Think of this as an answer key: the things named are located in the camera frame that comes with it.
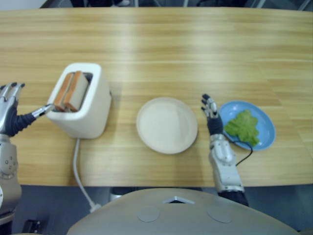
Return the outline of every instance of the white plate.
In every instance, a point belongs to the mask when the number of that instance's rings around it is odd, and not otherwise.
[[[137,116],[137,132],[153,150],[179,153],[189,148],[198,133],[195,114],[183,102],[169,97],[145,103]]]

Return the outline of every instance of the paper plate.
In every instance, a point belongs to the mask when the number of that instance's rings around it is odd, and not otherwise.
[[[189,148],[198,133],[192,110],[180,100],[159,97],[145,103],[137,116],[137,132],[154,151],[175,154]]]
[[[270,120],[269,116],[254,104],[245,101],[231,101],[222,105],[220,108],[220,115],[223,121],[223,125],[226,126],[230,120],[236,118],[237,114],[244,110],[250,110],[251,115],[258,119],[256,129],[259,131],[258,139],[260,142],[253,147],[253,150],[264,150],[269,148],[274,143],[276,138],[275,126]],[[224,131],[224,134],[231,141],[239,140],[237,136],[231,136],[226,131]],[[250,149],[244,143],[235,144],[242,148]]]

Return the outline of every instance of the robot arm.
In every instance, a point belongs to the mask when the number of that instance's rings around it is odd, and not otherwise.
[[[219,196],[248,206],[243,183],[236,168],[236,155],[223,135],[223,122],[215,101],[204,94],[201,107],[210,133],[209,159],[213,167],[215,187]]]
[[[0,229],[6,227],[6,233],[10,232],[8,224],[13,220],[22,193],[17,179],[16,146],[11,144],[10,137],[54,108],[53,105],[46,105],[32,113],[17,115],[19,96],[24,86],[24,83],[15,82],[0,87]]]

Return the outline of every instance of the power cord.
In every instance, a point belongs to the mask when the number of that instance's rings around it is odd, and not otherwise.
[[[244,141],[231,141],[231,143],[244,143],[246,144],[249,148],[250,148],[250,153],[243,159],[241,159],[238,163],[236,163],[236,166],[238,166],[240,163],[242,163],[244,160],[246,160],[248,157],[251,156],[251,154],[253,153],[253,148],[252,146],[248,143],[248,142],[244,142]]]
[[[80,190],[82,191],[83,195],[85,196],[85,198],[89,202],[90,213],[92,213],[92,212],[96,211],[97,209],[101,208],[102,206],[100,204],[96,204],[96,203],[94,203],[94,201],[92,201],[92,199],[89,197],[88,193],[86,192],[82,182],[80,181],[78,171],[77,171],[77,157],[78,157],[79,147],[80,147],[80,139],[77,139],[76,144],[75,144],[75,150],[74,150],[73,171],[74,171],[74,176],[75,176],[76,182],[77,182]]]

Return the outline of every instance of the floor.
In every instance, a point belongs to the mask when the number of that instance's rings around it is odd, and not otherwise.
[[[108,202],[109,188],[87,187],[91,198]],[[217,194],[214,188],[203,191]],[[313,228],[313,185],[246,188],[250,207],[300,231]],[[20,233],[27,219],[43,222],[44,235],[66,235],[69,228],[89,213],[89,205],[78,187],[23,186],[22,199],[13,222]]]

